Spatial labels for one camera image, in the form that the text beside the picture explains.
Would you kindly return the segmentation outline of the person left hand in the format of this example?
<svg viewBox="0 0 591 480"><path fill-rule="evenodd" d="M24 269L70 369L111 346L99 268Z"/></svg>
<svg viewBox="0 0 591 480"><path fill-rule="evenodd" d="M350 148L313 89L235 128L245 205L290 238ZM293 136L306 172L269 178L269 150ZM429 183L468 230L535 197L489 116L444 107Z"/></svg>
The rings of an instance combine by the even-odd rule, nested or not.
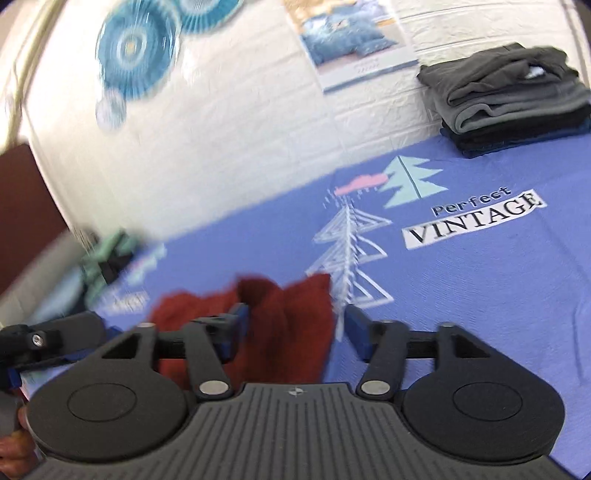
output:
<svg viewBox="0 0 591 480"><path fill-rule="evenodd" d="M36 443L28 429L26 408L18 411L21 428L1 438L0 470L9 479L22 479L40 463Z"/></svg>

